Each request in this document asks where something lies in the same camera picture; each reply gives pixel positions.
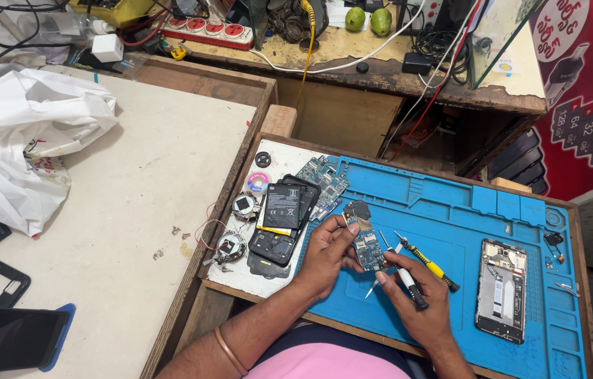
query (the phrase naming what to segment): black adapter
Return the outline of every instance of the black adapter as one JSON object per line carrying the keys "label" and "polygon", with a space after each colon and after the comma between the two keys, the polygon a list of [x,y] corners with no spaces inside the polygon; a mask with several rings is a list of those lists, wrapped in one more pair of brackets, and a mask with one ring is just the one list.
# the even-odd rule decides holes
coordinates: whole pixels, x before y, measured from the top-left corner
{"label": "black adapter", "polygon": [[426,75],[427,73],[430,73],[430,69],[432,69],[432,59],[428,59],[418,53],[404,54],[402,72]]}

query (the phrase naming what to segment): green fruit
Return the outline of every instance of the green fruit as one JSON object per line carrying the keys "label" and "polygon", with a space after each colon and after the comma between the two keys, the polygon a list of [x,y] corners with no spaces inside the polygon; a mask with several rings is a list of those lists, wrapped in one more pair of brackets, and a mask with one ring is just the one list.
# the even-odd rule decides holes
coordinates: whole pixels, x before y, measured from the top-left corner
{"label": "green fruit", "polygon": [[360,30],[365,25],[366,19],[367,16],[362,8],[351,8],[351,10],[346,13],[346,29],[352,30],[353,32]]}
{"label": "green fruit", "polygon": [[392,14],[390,11],[381,8],[377,9],[374,14],[371,15],[371,30],[376,32],[379,36],[385,36],[390,31],[392,25]]}

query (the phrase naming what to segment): white wire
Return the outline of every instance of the white wire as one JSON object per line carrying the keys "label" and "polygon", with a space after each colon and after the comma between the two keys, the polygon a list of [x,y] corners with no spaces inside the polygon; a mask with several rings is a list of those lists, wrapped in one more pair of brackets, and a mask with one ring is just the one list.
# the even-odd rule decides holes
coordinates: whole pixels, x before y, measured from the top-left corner
{"label": "white wire", "polygon": [[437,64],[437,68],[435,68],[435,72],[432,73],[432,76],[427,81],[427,83],[423,80],[422,76],[420,76],[420,74],[419,74],[420,81],[423,82],[423,84],[425,85],[425,88],[423,89],[422,94],[420,94],[419,99],[416,100],[416,102],[414,103],[413,107],[411,107],[409,109],[409,112],[407,112],[404,115],[404,117],[402,118],[402,121],[400,121],[400,123],[397,125],[397,127],[395,128],[395,131],[390,136],[390,139],[385,144],[385,148],[384,148],[383,152],[381,153],[381,159],[383,159],[383,157],[385,155],[385,152],[387,151],[388,146],[390,146],[390,141],[392,141],[392,139],[395,137],[395,134],[397,134],[398,130],[400,130],[400,128],[402,127],[402,124],[404,123],[404,120],[406,120],[406,117],[408,117],[411,114],[411,112],[414,110],[414,108],[416,108],[416,106],[420,103],[420,101],[422,100],[422,98],[425,96],[425,92],[427,91],[427,89],[428,88],[436,88],[436,87],[439,87],[440,85],[444,84],[444,82],[446,82],[446,79],[448,79],[449,74],[451,73],[451,68],[453,67],[453,64],[455,63],[455,54],[452,54],[451,64],[449,64],[449,69],[446,71],[446,75],[444,75],[444,78],[441,80],[441,82],[439,82],[439,84],[437,84],[434,87],[430,87],[430,83],[432,82],[432,79],[435,77],[435,75],[439,71],[439,67],[441,67],[441,64],[444,62],[444,59],[446,58],[446,56],[449,55],[449,52],[451,51],[451,49],[455,45],[455,41],[457,41],[460,38],[460,35],[461,35],[463,29],[465,29],[465,25],[467,25],[467,20],[469,20],[469,16],[472,14],[472,12],[474,11],[474,9],[477,8],[477,5],[478,4],[479,4],[479,1],[475,1],[474,2],[474,5],[472,5],[472,8],[469,10],[469,13],[467,13],[467,16],[465,17],[465,20],[463,21],[463,24],[460,26],[460,30],[458,30],[458,33],[456,33],[455,34],[455,37],[453,37],[453,41],[451,42],[451,45],[449,46],[449,48],[446,49],[446,52],[444,53],[444,56],[441,57],[441,61],[439,61],[439,63]]}
{"label": "white wire", "polygon": [[[427,0],[422,0],[422,3],[420,3],[420,9],[422,9],[422,6],[425,4],[426,1]],[[393,34],[388,39],[386,39],[385,42],[380,47],[378,47],[376,50],[372,51],[368,56],[365,56],[364,58],[357,59],[356,61],[350,62],[349,64],[341,65],[338,67],[330,67],[330,68],[320,69],[318,71],[309,71],[308,73],[323,73],[323,72],[328,72],[328,71],[334,71],[335,69],[342,69],[342,68],[350,67],[352,65],[356,65],[356,64],[360,63],[361,61],[368,59],[372,55],[375,55],[376,53],[378,53],[382,48],[384,48],[385,45],[390,43],[390,41],[392,41],[395,37],[397,37],[400,33],[402,33],[404,31],[404,29],[407,29],[413,23],[413,21],[419,17],[419,14],[420,14],[420,12],[416,12],[416,15],[411,20],[409,20],[409,22],[406,25],[402,26],[402,28],[400,30],[398,30],[395,34]],[[271,63],[271,61],[268,60],[268,58],[264,54],[262,54],[256,50],[250,50],[250,53],[254,53],[254,54],[261,56],[262,58],[264,58],[264,61],[266,61],[268,64],[271,65],[271,67],[273,67],[276,70],[284,71],[284,72],[301,72],[301,73],[304,72],[304,69],[289,69],[289,68],[276,67],[274,64]]]}

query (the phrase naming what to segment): yellow screwdriver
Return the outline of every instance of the yellow screwdriver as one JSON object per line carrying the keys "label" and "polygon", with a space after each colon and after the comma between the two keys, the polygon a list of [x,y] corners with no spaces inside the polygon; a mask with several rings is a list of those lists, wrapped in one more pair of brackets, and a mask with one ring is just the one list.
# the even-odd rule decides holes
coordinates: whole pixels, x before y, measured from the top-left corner
{"label": "yellow screwdriver", "polygon": [[400,237],[401,240],[401,244],[402,246],[404,246],[405,249],[407,249],[408,251],[410,251],[412,254],[414,254],[416,256],[416,258],[418,258],[420,260],[420,262],[423,262],[427,268],[430,269],[430,271],[432,271],[438,278],[440,278],[441,280],[444,280],[446,282],[446,284],[449,285],[449,290],[451,292],[456,292],[457,290],[460,289],[460,286],[455,284],[451,279],[449,279],[449,277],[446,276],[446,274],[444,274],[444,271],[441,270],[441,268],[439,268],[439,266],[437,266],[433,261],[427,259],[425,257],[425,255],[423,255],[417,248],[416,246],[413,246],[409,243],[409,241],[406,240],[406,237],[402,237],[399,233],[395,232],[395,234]]}

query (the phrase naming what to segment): blue silicone repair mat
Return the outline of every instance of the blue silicone repair mat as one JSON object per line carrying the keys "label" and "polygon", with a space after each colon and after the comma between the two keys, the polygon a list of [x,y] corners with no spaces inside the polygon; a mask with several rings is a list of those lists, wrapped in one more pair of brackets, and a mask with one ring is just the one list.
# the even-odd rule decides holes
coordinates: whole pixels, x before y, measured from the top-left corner
{"label": "blue silicone repair mat", "polygon": [[[518,378],[586,378],[577,298],[554,284],[575,287],[565,209],[348,157],[339,158],[337,172],[351,185],[342,194],[343,203],[332,213],[340,214],[350,201],[364,200],[374,229],[380,229],[391,246],[399,243],[393,233],[397,231],[461,286],[450,295],[450,318],[467,361]],[[305,242],[317,226],[317,222],[309,225]],[[545,255],[551,253],[542,232],[550,231],[560,232],[565,240],[559,245],[564,264],[554,259],[558,272],[545,267]],[[474,326],[484,238],[528,252],[526,331],[521,345]],[[412,257],[405,249],[401,252]],[[373,272],[358,274],[344,269],[329,297],[313,304],[309,312],[418,345],[380,286],[365,299],[374,280]]]}

